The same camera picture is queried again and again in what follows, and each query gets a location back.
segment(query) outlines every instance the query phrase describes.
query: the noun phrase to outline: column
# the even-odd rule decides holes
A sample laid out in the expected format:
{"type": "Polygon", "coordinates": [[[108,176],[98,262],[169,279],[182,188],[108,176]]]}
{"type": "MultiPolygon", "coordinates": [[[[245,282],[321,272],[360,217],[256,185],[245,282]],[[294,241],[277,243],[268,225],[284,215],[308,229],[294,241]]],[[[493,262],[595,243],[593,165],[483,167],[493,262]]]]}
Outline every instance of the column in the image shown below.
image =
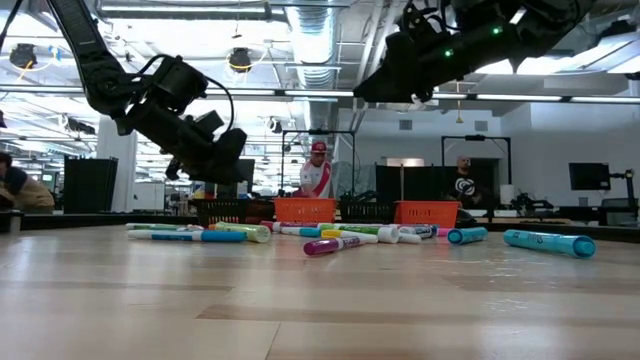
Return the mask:
{"type": "Polygon", "coordinates": [[[136,180],[136,151],[138,133],[119,136],[116,122],[108,116],[100,117],[98,128],[98,159],[118,159],[118,172],[113,192],[111,211],[133,211],[133,184],[136,180]]]}

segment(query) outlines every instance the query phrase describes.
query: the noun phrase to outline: yellow marker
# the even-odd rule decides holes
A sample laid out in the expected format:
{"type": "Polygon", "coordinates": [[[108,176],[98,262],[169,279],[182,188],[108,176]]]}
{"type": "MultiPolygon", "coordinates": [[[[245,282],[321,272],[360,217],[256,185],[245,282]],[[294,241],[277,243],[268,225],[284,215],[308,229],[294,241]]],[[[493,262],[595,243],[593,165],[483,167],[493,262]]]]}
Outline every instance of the yellow marker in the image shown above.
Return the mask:
{"type": "Polygon", "coordinates": [[[378,237],[376,235],[363,234],[363,233],[357,233],[354,231],[345,231],[345,230],[322,230],[323,239],[343,238],[343,237],[357,237],[358,239],[370,244],[375,244],[378,242],[378,237]]]}

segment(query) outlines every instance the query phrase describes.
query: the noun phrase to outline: chair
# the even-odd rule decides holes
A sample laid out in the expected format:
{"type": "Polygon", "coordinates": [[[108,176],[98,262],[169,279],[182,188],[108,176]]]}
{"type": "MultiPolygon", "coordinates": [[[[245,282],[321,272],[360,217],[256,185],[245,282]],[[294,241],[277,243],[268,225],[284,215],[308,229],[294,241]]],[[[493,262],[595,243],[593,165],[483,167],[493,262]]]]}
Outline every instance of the chair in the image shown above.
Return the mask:
{"type": "MultiPolygon", "coordinates": [[[[635,199],[636,206],[638,205],[638,199],[635,199]]],[[[607,219],[607,226],[631,226],[637,227],[638,222],[634,213],[629,212],[607,212],[607,208],[621,208],[629,206],[629,199],[627,198],[612,198],[602,199],[600,207],[603,208],[607,219]]]]}

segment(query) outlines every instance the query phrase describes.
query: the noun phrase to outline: black basket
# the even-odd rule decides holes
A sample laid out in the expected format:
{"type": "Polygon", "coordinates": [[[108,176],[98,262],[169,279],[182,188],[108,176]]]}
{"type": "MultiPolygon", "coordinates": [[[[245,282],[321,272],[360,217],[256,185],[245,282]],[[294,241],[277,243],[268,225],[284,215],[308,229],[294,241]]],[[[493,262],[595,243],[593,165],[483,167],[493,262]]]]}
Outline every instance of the black basket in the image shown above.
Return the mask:
{"type": "Polygon", "coordinates": [[[343,223],[392,224],[395,215],[395,203],[340,202],[340,218],[343,223]]]}
{"type": "Polygon", "coordinates": [[[275,205],[271,201],[248,199],[195,199],[191,205],[198,211],[200,226],[219,221],[238,224],[260,224],[273,221],[275,205]]]}

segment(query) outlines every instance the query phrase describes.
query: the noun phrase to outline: white shirt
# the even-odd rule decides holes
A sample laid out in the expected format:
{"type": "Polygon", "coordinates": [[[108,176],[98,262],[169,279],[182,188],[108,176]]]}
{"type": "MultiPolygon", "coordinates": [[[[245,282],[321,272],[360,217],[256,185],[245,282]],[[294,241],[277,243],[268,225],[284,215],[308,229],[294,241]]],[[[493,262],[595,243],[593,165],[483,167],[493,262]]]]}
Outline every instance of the white shirt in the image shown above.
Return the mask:
{"type": "Polygon", "coordinates": [[[331,164],[325,161],[316,167],[307,161],[300,169],[300,183],[313,186],[313,192],[319,198],[328,198],[331,188],[331,164]]]}

